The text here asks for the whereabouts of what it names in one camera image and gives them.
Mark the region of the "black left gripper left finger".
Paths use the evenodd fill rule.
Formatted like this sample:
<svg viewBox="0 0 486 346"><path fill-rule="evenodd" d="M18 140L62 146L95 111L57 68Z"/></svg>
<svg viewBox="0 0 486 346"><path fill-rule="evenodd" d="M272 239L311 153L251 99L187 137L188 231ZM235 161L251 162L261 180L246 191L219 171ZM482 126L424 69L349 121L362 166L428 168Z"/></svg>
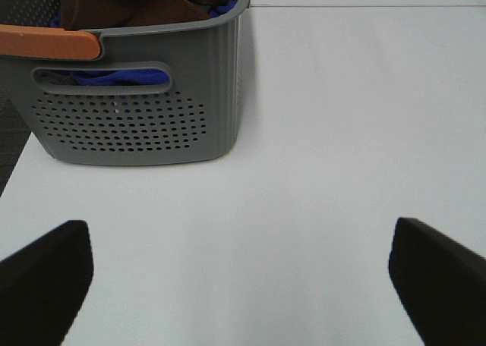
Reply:
<svg viewBox="0 0 486 346"><path fill-rule="evenodd" d="M1 343L60 345L93 280L86 222L71 220L1 261Z"/></svg>

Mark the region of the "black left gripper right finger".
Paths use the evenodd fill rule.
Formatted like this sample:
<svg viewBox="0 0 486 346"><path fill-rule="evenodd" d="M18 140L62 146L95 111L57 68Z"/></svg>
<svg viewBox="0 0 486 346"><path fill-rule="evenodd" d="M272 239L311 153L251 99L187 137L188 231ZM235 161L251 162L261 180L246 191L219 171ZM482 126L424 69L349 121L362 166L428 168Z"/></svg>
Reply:
<svg viewBox="0 0 486 346"><path fill-rule="evenodd" d="M426 345L485 343L485 259L417 219L396 222L388 273Z"/></svg>

